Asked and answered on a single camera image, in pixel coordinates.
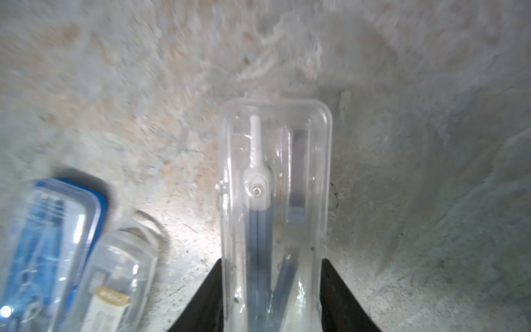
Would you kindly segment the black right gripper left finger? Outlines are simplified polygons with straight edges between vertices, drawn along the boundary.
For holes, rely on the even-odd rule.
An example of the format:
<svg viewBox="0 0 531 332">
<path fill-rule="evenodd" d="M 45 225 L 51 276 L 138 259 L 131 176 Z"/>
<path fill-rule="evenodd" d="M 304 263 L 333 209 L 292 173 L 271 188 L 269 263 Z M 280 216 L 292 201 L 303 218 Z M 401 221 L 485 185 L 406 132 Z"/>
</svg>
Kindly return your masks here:
<svg viewBox="0 0 531 332">
<path fill-rule="evenodd" d="M 185 310 L 167 331 L 222 332 L 223 326 L 222 259 L 219 259 Z"/>
</svg>

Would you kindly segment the clear case beige label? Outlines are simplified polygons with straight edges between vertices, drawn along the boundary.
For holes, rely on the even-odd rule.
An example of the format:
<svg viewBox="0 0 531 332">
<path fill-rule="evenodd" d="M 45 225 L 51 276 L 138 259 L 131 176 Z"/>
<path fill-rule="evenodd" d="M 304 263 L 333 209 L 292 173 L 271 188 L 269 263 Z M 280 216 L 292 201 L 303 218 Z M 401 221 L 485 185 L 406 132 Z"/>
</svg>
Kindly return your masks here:
<svg viewBox="0 0 531 332">
<path fill-rule="evenodd" d="M 62 331 L 136 331 L 158 263 L 156 236 L 142 225 L 101 236 Z"/>
</svg>

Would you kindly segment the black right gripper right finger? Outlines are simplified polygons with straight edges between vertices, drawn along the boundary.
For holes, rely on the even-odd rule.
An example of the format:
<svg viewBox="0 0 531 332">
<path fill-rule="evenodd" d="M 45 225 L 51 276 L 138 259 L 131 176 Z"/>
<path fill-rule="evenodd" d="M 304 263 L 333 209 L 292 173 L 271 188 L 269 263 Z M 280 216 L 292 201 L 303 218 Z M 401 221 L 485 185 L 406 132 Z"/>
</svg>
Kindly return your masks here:
<svg viewBox="0 0 531 332">
<path fill-rule="evenodd" d="M 381 332 L 328 259 L 322 260 L 320 302 L 324 332 Z"/>
</svg>

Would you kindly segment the blue compass set case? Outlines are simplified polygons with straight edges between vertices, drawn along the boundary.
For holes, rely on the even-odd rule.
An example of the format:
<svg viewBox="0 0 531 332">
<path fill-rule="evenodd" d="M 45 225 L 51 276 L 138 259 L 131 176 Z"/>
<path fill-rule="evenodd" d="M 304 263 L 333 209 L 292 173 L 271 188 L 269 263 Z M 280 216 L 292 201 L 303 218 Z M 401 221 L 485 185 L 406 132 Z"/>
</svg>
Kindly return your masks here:
<svg viewBox="0 0 531 332">
<path fill-rule="evenodd" d="M 2 331 L 59 331 L 107 208 L 100 192 L 60 178 L 25 188 L 1 244 Z"/>
</svg>

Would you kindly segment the clear case red label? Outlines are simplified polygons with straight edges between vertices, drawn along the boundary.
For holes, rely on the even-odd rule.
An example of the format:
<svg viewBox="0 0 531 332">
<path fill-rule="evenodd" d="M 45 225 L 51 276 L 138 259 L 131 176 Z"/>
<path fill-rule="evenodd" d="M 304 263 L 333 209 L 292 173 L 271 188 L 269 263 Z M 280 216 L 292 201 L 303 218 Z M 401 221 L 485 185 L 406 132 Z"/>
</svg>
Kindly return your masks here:
<svg viewBox="0 0 531 332">
<path fill-rule="evenodd" d="M 319 100 L 224 104 L 218 124 L 226 331 L 321 331 L 333 119 Z"/>
</svg>

